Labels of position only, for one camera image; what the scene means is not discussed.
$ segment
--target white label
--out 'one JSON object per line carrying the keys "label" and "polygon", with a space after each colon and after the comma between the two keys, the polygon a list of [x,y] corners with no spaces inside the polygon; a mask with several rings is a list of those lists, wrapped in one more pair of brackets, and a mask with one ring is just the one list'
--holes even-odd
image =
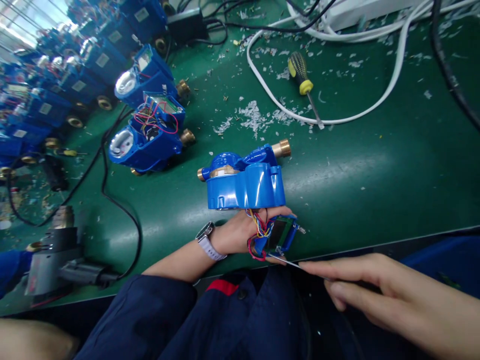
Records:
{"label": "white label", "polygon": [[46,102],[43,103],[41,106],[40,110],[38,112],[43,115],[47,115],[50,112],[50,109],[52,108],[52,105],[47,104]]}
{"label": "white label", "polygon": [[53,85],[50,89],[53,93],[58,94],[59,92],[62,91],[62,88],[58,85]]}
{"label": "white label", "polygon": [[147,11],[146,8],[142,7],[140,10],[138,10],[135,13],[135,19],[141,23],[143,20],[149,17],[149,12]]}
{"label": "white label", "polygon": [[13,133],[13,136],[16,138],[23,138],[25,135],[27,135],[25,130],[17,130]]}
{"label": "white label", "polygon": [[110,58],[102,52],[98,59],[95,61],[95,64],[103,68],[105,64],[109,62],[109,60]]}
{"label": "white label", "polygon": [[108,40],[110,40],[112,44],[115,44],[121,38],[122,38],[122,34],[120,34],[118,31],[114,31],[110,34],[110,36],[108,37]]}
{"label": "white label", "polygon": [[83,81],[80,81],[78,80],[75,84],[73,84],[73,86],[71,87],[73,90],[75,90],[76,92],[81,92],[84,87],[86,87],[87,84],[84,83]]}

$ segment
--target power strip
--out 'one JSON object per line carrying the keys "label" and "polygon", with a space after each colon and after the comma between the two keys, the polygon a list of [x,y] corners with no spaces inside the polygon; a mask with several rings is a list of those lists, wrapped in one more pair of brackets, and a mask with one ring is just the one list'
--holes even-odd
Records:
{"label": "power strip", "polygon": [[[324,24],[328,24],[334,31],[338,31],[412,6],[416,7],[422,1],[423,0],[337,0],[325,13]],[[318,8],[319,11],[329,2],[330,0],[321,0]]]}

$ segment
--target red stripe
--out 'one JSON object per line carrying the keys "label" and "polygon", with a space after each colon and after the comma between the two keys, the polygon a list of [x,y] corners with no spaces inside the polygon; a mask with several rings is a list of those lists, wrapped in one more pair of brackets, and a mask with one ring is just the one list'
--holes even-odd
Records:
{"label": "red stripe", "polygon": [[228,281],[217,279],[210,284],[210,286],[206,291],[218,290],[227,296],[231,296],[235,291],[237,291],[238,288],[239,288],[239,285],[234,285]]}

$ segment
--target meter dial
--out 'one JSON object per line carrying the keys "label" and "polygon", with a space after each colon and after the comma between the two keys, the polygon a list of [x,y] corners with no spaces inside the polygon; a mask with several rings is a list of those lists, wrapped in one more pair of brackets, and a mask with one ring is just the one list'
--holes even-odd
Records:
{"label": "meter dial", "polygon": [[134,135],[130,130],[122,130],[111,140],[110,153],[114,158],[123,158],[134,144]]}
{"label": "meter dial", "polygon": [[137,77],[131,70],[125,71],[116,81],[115,89],[120,95],[131,92],[137,84]]}

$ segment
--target yellow screwdriver handle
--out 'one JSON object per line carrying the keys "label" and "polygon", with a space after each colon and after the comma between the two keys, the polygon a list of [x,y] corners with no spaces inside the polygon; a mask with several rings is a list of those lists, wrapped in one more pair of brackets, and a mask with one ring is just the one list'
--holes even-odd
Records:
{"label": "yellow screwdriver handle", "polygon": [[288,58],[288,70],[291,77],[300,85],[300,95],[306,95],[313,89],[314,84],[307,77],[307,63],[298,51]]}

